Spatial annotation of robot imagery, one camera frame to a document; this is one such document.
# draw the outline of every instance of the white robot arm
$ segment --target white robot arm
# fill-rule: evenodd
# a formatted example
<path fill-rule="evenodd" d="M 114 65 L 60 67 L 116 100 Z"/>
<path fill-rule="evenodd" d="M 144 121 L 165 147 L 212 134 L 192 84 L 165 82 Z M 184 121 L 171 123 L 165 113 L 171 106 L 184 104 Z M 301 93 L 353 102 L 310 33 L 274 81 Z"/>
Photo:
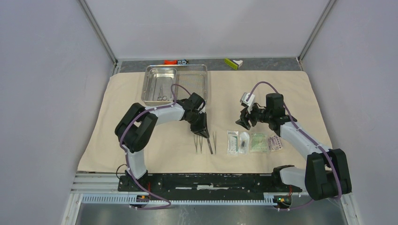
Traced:
<path fill-rule="evenodd" d="M 132 125 L 123 139 L 126 159 L 135 178 L 139 179 L 147 172 L 143 149 L 148 144 L 155 126 L 171 121 L 185 120 L 190 123 L 191 131 L 194 134 L 209 138 L 205 104 L 202 97 L 192 93 L 188 99 L 178 100 L 175 104 L 143 107 L 140 103 L 134 103 L 130 107 L 115 129 L 119 141 L 133 119 L 140 113 L 148 111 L 137 120 L 137 122 L 141 122 L 139 127 Z"/>
<path fill-rule="evenodd" d="M 337 183 L 323 152 L 332 159 L 340 181 L 342 194 L 351 192 L 351 180 L 345 153 L 341 149 L 332 150 L 329 146 L 320 144 L 309 135 L 297 120 L 285 113 L 283 95 L 271 93 L 266 95 L 266 107 L 260 107 L 254 102 L 255 96 L 244 93 L 240 102 L 245 108 L 241 111 L 237 124 L 246 129 L 255 126 L 257 122 L 267 123 L 278 136 L 287 140 L 307 160 L 306 169 L 298 169 L 293 165 L 274 168 L 272 175 L 277 182 L 294 185 L 303 190 L 314 200 L 320 200 L 337 195 Z"/>

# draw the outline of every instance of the white wall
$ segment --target white wall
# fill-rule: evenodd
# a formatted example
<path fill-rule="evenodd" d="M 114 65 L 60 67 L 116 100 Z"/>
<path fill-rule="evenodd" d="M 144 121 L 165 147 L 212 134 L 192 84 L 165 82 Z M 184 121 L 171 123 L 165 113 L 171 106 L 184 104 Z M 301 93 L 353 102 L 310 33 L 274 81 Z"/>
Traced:
<path fill-rule="evenodd" d="M 304 58 L 365 224 L 396 224 L 398 2 L 340 0 Z"/>
<path fill-rule="evenodd" d="M 0 224 L 59 224 L 112 63 L 76 0 L 0 1 Z"/>
<path fill-rule="evenodd" d="M 328 0 L 87 0 L 119 59 L 298 56 Z"/>

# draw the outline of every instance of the stainless steel tray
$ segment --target stainless steel tray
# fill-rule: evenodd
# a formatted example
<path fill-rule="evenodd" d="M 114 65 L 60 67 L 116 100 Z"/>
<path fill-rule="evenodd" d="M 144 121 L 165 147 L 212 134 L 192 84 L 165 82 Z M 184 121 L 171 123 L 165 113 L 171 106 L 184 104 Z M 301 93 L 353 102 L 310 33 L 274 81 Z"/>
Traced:
<path fill-rule="evenodd" d="M 189 92 L 199 94 L 207 100 L 207 67 L 206 65 L 153 65 L 145 72 L 141 99 L 147 106 L 170 103 L 172 94 L 170 86 L 177 83 Z M 179 87 L 173 87 L 177 99 L 188 98 L 188 94 Z"/>

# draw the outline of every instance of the black cable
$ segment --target black cable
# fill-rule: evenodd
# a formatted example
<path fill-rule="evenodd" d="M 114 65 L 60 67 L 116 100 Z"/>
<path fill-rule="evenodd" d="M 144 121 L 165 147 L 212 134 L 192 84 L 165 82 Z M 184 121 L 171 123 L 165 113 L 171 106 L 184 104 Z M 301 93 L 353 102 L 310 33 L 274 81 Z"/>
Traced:
<path fill-rule="evenodd" d="M 117 172 L 119 171 L 120 167 L 122 167 L 122 166 L 124 166 L 124 165 L 127 166 L 127 164 L 121 164 L 121 165 L 116 169 L 116 173 L 115 173 L 115 174 L 116 174 L 116 177 L 117 177 L 119 180 L 120 180 L 120 177 L 117 176 Z"/>
<path fill-rule="evenodd" d="M 256 105 L 257 105 L 257 107 L 259 107 L 259 108 L 264 108 L 265 109 L 265 107 L 264 106 L 261 106 L 260 104 L 258 104 L 257 102 L 255 103 Z"/>

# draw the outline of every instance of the purple cable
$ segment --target purple cable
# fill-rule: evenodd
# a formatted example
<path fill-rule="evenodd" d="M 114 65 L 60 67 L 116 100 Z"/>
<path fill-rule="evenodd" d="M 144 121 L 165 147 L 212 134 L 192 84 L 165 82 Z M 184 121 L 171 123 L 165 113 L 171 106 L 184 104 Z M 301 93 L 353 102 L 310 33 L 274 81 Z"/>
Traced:
<path fill-rule="evenodd" d="M 130 124 L 126 127 L 126 129 L 124 130 L 122 136 L 120 137 L 119 146 L 120 146 L 120 147 L 124 150 L 124 152 L 125 152 L 127 169 L 129 170 L 129 174 L 130 174 L 131 177 L 133 178 L 133 180 L 134 180 L 134 182 L 136 183 L 136 185 L 137 185 L 141 190 L 147 192 L 149 195 L 151 195 L 151 196 L 153 196 L 153 197 L 155 197 L 155 198 L 157 198 L 157 199 L 163 200 L 163 201 L 165 201 L 165 202 L 168 203 L 167 205 L 156 206 L 156 207 L 150 207 L 150 208 L 137 208 L 137 210 L 159 210 L 159 209 L 165 209 L 165 208 L 167 208 L 167 207 L 169 207 L 169 206 L 171 205 L 171 202 L 170 202 L 169 200 L 167 200 L 167 199 L 165 199 L 165 198 L 162 198 L 162 197 L 160 197 L 160 196 L 158 196 L 158 195 L 156 195 L 156 194 L 150 192 L 149 190 L 145 189 L 145 188 L 138 182 L 137 178 L 134 177 L 133 171 L 131 171 L 131 167 L 130 167 L 130 164 L 129 164 L 129 156 L 127 155 L 127 149 L 125 149 L 125 148 L 123 147 L 123 140 L 124 140 L 124 137 L 126 136 L 128 130 L 133 126 L 134 122 L 136 122 L 142 115 L 144 115 L 144 114 L 147 113 L 147 112 L 153 111 L 153 110 L 155 110 L 155 109 L 158 110 L 158 109 L 165 109 L 165 108 L 172 107 L 172 106 L 174 106 L 174 105 L 177 103 L 177 96 L 176 96 L 176 94 L 175 94 L 174 91 L 173 91 L 173 86 L 181 87 L 181 88 L 184 89 L 189 95 L 191 95 L 190 92 L 189 92 L 185 87 L 183 87 L 183 86 L 181 86 L 181 85 L 179 85 L 179 84 L 176 84 L 176 83 L 172 84 L 172 85 L 170 86 L 170 89 L 171 89 L 171 93 L 173 94 L 173 103 L 172 103 L 171 105 L 161 105 L 161 106 L 158 106 L 158 107 L 156 107 L 156 108 L 150 108 L 150 109 L 144 110 L 142 113 L 138 114 L 138 116 L 136 116 L 136 117 L 130 122 Z"/>
<path fill-rule="evenodd" d="M 261 83 L 268 84 L 268 86 L 270 86 L 270 87 L 275 91 L 275 93 L 279 93 L 279 92 L 274 88 L 274 86 L 272 86 L 272 84 L 270 84 L 270 83 L 268 83 L 268 82 L 266 82 L 266 81 L 260 81 L 260 82 L 258 82 L 258 83 L 253 87 L 252 92 L 250 92 L 250 94 L 249 94 L 249 96 L 247 97 L 246 101 L 248 101 L 248 100 L 250 99 L 250 97 L 252 96 L 254 90 L 255 90 L 255 89 L 257 88 L 257 86 L 260 85 Z M 329 163 L 329 165 L 330 165 L 330 168 L 332 169 L 333 176 L 334 176 L 334 178 L 335 178 L 335 180 L 336 180 L 337 192 L 338 192 L 338 195 L 337 195 L 337 198 L 336 198 L 336 199 L 340 199 L 340 198 L 341 198 L 341 195 L 342 195 L 340 180 L 338 179 L 336 169 L 335 169 L 335 167 L 334 167 L 334 165 L 333 165 L 333 163 L 332 163 L 332 160 L 330 159 L 329 155 L 326 153 L 326 150 L 323 149 L 323 147 L 320 146 L 319 143 L 316 142 L 313 138 L 311 138 L 307 133 L 305 133 L 302 129 L 299 128 L 299 126 L 296 124 L 296 122 L 294 122 L 294 120 L 293 120 L 293 118 L 292 118 L 292 116 L 291 116 L 291 114 L 290 114 L 290 111 L 289 111 L 289 109 L 287 108 L 285 102 L 283 102 L 283 106 L 285 107 L 285 109 L 286 109 L 286 111 L 287 111 L 287 114 L 289 115 L 290 121 L 291 121 L 291 123 L 293 124 L 293 126 L 294 126 L 304 137 L 306 137 L 306 138 L 307 138 L 309 141 L 311 141 L 316 147 L 318 147 L 318 148 L 322 151 L 322 153 L 324 154 L 324 156 L 326 157 L 326 159 L 327 159 L 327 161 L 328 161 L 328 163 Z M 312 202 L 313 202 L 313 200 L 309 201 L 308 203 L 306 203 L 306 204 L 304 204 L 304 205 L 301 205 L 301 206 L 298 206 L 298 207 L 293 207 L 293 208 L 291 208 L 290 210 L 303 208 L 304 206 L 307 206 L 307 205 L 311 204 Z"/>

